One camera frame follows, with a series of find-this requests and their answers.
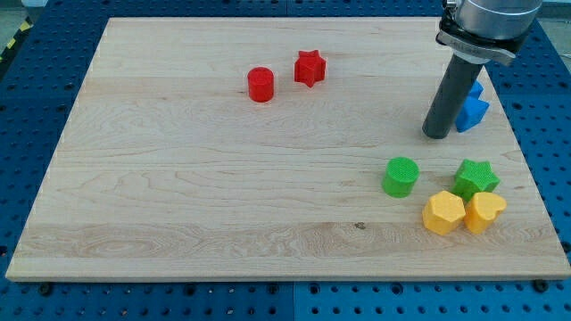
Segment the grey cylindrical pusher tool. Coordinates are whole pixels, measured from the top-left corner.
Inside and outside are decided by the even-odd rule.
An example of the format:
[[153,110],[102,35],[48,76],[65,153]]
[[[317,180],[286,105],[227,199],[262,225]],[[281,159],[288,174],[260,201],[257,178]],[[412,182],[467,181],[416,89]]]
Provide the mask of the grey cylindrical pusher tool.
[[482,67],[482,63],[466,61],[456,54],[451,57],[422,126],[426,136],[444,139],[449,134]]

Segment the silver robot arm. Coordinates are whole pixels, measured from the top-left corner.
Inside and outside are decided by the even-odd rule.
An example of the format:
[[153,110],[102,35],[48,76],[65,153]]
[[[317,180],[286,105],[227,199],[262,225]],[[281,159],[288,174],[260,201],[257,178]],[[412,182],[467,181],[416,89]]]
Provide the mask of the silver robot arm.
[[509,66],[530,32],[542,0],[443,0],[435,40],[452,50],[422,130],[445,138],[487,62]]

